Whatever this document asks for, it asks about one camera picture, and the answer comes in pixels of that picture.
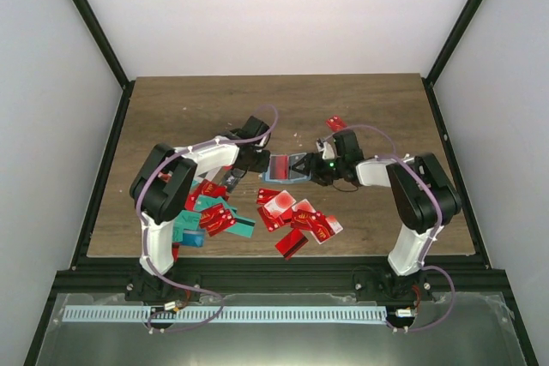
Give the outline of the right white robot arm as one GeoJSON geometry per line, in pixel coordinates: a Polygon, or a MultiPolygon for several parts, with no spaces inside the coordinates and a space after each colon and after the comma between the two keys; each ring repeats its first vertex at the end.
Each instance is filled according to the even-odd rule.
{"type": "Polygon", "coordinates": [[[416,290],[419,272],[439,232],[462,210],[462,201],[434,153],[400,157],[394,153],[366,158],[350,127],[316,142],[287,167],[289,173],[329,186],[342,179],[354,187],[391,189],[401,230],[388,254],[389,267],[378,274],[378,287],[393,300],[416,290]]]}

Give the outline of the red card black stripe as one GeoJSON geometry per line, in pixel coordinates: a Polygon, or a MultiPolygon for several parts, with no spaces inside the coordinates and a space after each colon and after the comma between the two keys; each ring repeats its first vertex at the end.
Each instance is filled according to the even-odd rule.
{"type": "Polygon", "coordinates": [[[269,162],[269,178],[271,180],[288,179],[288,156],[272,155],[269,162]]]}

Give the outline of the teal leather card holder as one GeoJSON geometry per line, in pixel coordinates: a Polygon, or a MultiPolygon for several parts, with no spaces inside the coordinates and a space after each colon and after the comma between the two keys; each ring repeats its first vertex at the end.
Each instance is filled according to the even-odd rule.
{"type": "Polygon", "coordinates": [[[292,167],[305,158],[306,153],[271,154],[268,168],[261,175],[265,183],[294,184],[311,180],[310,175],[301,171],[294,171],[292,167]]]}

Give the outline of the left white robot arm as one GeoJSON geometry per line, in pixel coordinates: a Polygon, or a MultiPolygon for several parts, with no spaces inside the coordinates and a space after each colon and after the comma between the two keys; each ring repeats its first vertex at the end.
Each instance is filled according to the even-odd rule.
{"type": "Polygon", "coordinates": [[[175,279],[167,272],[174,264],[174,221],[184,210],[193,181],[225,167],[263,171],[268,155],[264,148],[275,128],[257,117],[243,127],[186,147],[159,143],[150,152],[130,185],[130,197],[142,230],[140,265],[149,273],[145,290],[164,301],[175,291],[175,279]]]}

